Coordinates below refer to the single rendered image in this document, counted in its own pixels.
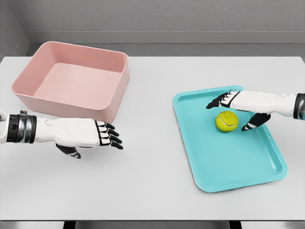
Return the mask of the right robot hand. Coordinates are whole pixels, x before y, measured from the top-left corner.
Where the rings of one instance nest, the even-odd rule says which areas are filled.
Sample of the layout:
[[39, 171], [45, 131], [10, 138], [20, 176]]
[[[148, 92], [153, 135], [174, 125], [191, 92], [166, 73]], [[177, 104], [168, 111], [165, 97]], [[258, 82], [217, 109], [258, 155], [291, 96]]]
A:
[[266, 93], [252, 91], [230, 91], [213, 99], [207, 106], [207, 109], [214, 107], [227, 107], [238, 111], [253, 112], [254, 115], [242, 127], [242, 131], [248, 131], [265, 124], [274, 112], [274, 104], [268, 101], [269, 96]]

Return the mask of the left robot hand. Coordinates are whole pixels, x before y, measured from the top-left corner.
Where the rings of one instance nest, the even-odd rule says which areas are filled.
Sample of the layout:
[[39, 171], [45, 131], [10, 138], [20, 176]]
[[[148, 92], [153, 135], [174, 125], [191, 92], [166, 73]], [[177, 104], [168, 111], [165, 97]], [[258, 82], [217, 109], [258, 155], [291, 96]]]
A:
[[77, 147], [112, 146], [123, 149], [122, 140], [119, 139], [115, 127], [107, 122], [89, 118], [59, 118], [54, 124], [56, 147], [73, 158], [81, 158]]

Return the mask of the yellow-green tennis ball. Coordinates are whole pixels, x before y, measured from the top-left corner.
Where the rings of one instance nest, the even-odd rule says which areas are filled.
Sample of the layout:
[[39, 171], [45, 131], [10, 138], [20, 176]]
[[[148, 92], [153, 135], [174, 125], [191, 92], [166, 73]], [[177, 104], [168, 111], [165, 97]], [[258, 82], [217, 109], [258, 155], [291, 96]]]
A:
[[231, 111], [223, 111], [216, 116], [215, 125], [222, 132], [231, 132], [237, 128], [238, 118]]

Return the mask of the blue plastic tray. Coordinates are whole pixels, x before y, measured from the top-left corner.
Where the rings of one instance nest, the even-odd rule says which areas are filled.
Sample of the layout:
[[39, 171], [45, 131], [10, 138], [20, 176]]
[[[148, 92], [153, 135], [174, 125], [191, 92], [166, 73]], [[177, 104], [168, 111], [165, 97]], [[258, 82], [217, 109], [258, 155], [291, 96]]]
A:
[[207, 109], [217, 96], [240, 91], [238, 85], [183, 92], [173, 98], [193, 178], [205, 192], [219, 192], [278, 181], [286, 177], [287, 164], [267, 126], [243, 132], [250, 112], [236, 111], [238, 126], [224, 133], [215, 118], [224, 107]]

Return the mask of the pink plastic basket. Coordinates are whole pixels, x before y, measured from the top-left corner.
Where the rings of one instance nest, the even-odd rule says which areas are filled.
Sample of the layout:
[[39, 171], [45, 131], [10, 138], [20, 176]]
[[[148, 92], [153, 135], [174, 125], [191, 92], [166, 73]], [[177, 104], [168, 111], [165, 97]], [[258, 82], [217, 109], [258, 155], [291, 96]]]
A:
[[12, 83], [11, 91], [34, 112], [111, 123], [128, 81], [125, 53], [46, 42]]

